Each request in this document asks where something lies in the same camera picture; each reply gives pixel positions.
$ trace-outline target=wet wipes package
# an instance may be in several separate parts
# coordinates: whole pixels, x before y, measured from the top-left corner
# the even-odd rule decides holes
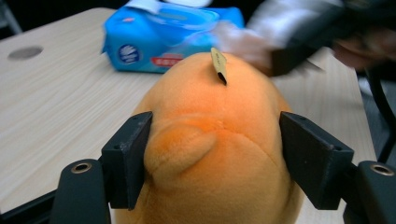
[[[105,22],[103,52],[119,71],[164,73],[197,52],[217,44],[212,29],[220,21],[243,28],[240,10],[183,7],[157,1],[131,1]]]

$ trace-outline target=orange fabric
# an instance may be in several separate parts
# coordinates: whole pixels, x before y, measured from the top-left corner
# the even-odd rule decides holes
[[[134,114],[152,111],[145,184],[119,223],[293,223],[302,193],[282,157],[271,80],[230,54],[227,85],[209,53],[177,63]]]

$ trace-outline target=wooden table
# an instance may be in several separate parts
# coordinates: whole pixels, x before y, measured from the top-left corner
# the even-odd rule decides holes
[[[114,12],[95,8],[0,42],[0,210],[57,188],[73,161],[98,159],[102,146],[161,77],[116,72],[105,54],[102,25]],[[39,46],[16,60],[17,50]],[[354,162],[375,154],[354,72],[328,50],[320,69],[274,78],[294,112],[356,150]],[[342,223],[339,211],[317,211],[305,200],[298,223]]]

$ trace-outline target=stuffed animal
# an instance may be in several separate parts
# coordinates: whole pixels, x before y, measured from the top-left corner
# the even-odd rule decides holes
[[[293,223],[302,192],[282,156],[281,111],[263,73],[231,54],[226,82],[210,53],[174,65],[134,114],[152,111],[146,176],[136,207],[118,223]]]

